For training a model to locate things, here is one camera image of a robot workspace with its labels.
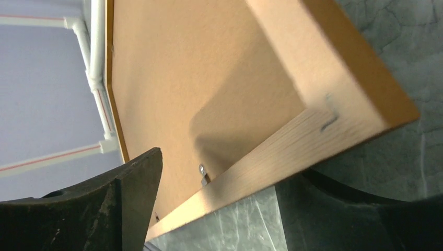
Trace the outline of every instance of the pencil mark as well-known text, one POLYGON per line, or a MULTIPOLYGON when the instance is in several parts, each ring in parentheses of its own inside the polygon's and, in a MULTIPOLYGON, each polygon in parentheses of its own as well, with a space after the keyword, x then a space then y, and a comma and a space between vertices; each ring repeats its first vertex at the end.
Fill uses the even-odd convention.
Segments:
POLYGON ((339 112, 337 111, 337 109, 334 107, 334 104, 331 101, 331 95, 327 94, 326 95, 326 104, 332 109, 332 112, 334 113, 334 118, 332 118, 330 121, 326 122, 321 128, 320 128, 320 132, 323 132, 324 130, 326 130, 326 128, 330 125, 332 125, 334 122, 336 122, 340 115, 339 112))

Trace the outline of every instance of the white conduit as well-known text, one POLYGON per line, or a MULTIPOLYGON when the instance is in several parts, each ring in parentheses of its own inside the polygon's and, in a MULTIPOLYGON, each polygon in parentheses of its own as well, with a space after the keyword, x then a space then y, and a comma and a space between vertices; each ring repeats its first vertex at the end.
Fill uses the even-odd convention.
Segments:
POLYGON ((108 95, 103 83, 104 66, 104 0, 92 1, 91 48, 85 22, 77 17, 51 18, 0 15, 0 25, 58 27, 72 29, 77 36, 86 67, 86 76, 104 129, 104 141, 97 144, 54 153, 23 162, 0 166, 0 177, 53 165, 96 153, 107 153, 119 148, 108 95))
POLYGON ((117 140, 103 140, 97 144, 82 146, 68 151, 62 151, 38 158, 28 159, 26 161, 0 166, 0 177, 20 174, 40 167, 58 164, 76 158, 83 158, 97 153, 108 153, 114 151, 117 147, 117 140))

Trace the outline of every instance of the red stripe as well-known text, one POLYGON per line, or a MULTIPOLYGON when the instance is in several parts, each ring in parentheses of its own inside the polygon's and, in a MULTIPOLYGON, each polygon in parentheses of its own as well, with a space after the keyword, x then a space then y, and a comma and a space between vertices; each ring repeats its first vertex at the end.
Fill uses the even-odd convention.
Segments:
POLYGON ((76 154, 76 153, 81 153, 81 152, 85 152, 85 151, 89 151, 89 150, 93 150, 93 149, 97 149, 97 148, 100 148, 100 145, 96 145, 96 146, 92 146, 92 147, 89 147, 89 148, 86 148, 86 149, 81 149, 81 150, 73 151, 73 152, 70 152, 70 153, 64 153, 64 154, 59 154, 59 155, 52 156, 52 157, 42 158, 42 159, 38 159, 36 161, 30 161, 30 162, 18 164, 18 165, 15 165, 15 166, 5 167, 5 168, 0 169, 0 172, 1 171, 6 171, 6 170, 11 170, 11 169, 14 169, 14 168, 17 168, 17 167, 22 167, 22 166, 27 166, 27 165, 35 164, 35 163, 42 162, 42 161, 49 161, 51 159, 55 159, 55 158, 59 158, 59 157, 64 157, 64 156, 68 156, 68 155, 72 155, 72 154, 76 154))
POLYGON ((32 17, 22 15, 0 15, 0 17, 17 17, 17 18, 29 18, 29 19, 47 19, 47 20, 64 20, 62 17, 32 17))
POLYGON ((108 124, 109 131, 111 131, 111 126, 109 125, 108 115, 106 113, 106 110, 104 109, 103 100, 101 100, 100 91, 97 91, 97 92, 98 92, 98 97, 100 98, 101 108, 103 108, 104 117, 106 118, 106 123, 108 124))

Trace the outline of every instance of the gray countertop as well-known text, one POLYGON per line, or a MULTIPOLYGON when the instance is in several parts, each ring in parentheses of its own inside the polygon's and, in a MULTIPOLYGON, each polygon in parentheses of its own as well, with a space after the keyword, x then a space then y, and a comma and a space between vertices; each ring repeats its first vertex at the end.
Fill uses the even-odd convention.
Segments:
MULTIPOLYGON (((422 116, 314 168, 351 187, 393 199, 412 201, 442 193, 443 0, 337 2, 422 116)), ((152 243, 164 251, 287 250, 274 187, 152 243)), ((308 250, 303 243, 300 247, 308 250)))

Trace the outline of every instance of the hardboard backing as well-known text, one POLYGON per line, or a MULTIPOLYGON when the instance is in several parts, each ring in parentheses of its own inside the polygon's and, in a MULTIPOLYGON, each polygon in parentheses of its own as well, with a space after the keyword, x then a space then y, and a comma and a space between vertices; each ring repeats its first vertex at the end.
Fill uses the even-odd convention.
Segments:
POLYGON ((113 47, 129 157, 163 152, 151 226, 304 109, 244 0, 115 0, 113 47))

